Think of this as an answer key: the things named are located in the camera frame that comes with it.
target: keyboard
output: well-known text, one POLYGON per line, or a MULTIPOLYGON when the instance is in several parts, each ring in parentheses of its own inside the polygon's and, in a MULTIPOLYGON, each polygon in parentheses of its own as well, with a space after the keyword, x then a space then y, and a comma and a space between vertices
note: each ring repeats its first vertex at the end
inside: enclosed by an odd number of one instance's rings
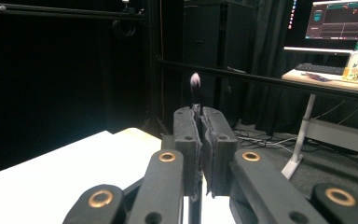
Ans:
POLYGON ((342 73, 344 72, 343 67, 318 65, 313 63, 299 63, 295 67, 295 69, 304 72, 325 73, 325 74, 338 75, 338 76, 341 76, 342 73))

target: metal desk leg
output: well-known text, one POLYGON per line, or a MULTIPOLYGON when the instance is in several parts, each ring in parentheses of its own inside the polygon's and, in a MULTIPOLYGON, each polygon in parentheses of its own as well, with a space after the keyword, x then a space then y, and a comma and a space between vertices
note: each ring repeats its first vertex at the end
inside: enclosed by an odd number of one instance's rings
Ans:
POLYGON ((298 137, 296 141, 295 150, 293 151, 293 156, 289 162, 282 169, 282 174, 290 179, 295 172, 297 166, 302 160, 302 155, 300 154, 301 148, 304 142, 305 135, 307 133, 308 125, 310 123, 310 113, 312 112, 313 103, 315 102, 316 95, 311 94, 310 99, 308 100, 307 110, 301 122, 300 131, 298 132, 298 137))

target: computer monitor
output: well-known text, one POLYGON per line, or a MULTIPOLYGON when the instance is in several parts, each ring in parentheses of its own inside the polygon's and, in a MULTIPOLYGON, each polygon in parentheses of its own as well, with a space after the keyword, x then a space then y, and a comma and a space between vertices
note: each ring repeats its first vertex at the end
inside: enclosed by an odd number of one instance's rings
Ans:
POLYGON ((348 55, 358 38, 358 0, 292 0, 284 50, 348 55))

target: white table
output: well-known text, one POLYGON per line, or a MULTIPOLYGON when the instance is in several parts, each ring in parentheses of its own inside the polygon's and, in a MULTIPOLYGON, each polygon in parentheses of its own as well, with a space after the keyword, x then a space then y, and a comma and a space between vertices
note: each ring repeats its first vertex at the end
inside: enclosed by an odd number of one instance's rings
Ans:
MULTIPOLYGON (((342 91, 358 91, 358 80, 356 82, 342 81, 341 76, 329 75, 323 73, 314 73, 321 77, 326 77, 332 81, 322 82, 314 80, 302 75, 303 71, 293 69, 282 76, 282 79, 293 80, 296 82, 309 83, 315 86, 336 87, 342 91)), ((290 179, 295 172, 297 166, 302 160, 301 148, 305 137, 323 141, 325 143, 333 144, 339 147, 349 148, 358 151, 358 130, 346 127, 339 124, 329 123, 318 119, 312 119, 310 114, 312 112, 313 104, 316 95, 311 94, 308 101, 307 109, 301 122, 301 127, 298 132, 295 150, 289 162, 282 169, 282 174, 290 179)))
MULTIPOLYGON (((1 171, 0 224, 62 223, 85 190, 100 184, 125 189, 143 177, 160 145, 135 128, 101 132, 1 171)), ((184 210, 187 223, 186 203, 184 210)), ((228 197, 204 197, 202 223, 235 223, 228 197)))

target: plastic bottle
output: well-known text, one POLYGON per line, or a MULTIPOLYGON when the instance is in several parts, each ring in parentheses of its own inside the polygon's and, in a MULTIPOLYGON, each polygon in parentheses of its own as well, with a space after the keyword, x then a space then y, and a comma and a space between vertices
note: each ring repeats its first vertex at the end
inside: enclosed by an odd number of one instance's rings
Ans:
POLYGON ((347 61, 342 78, 346 81, 357 81, 358 79, 358 40, 347 61))

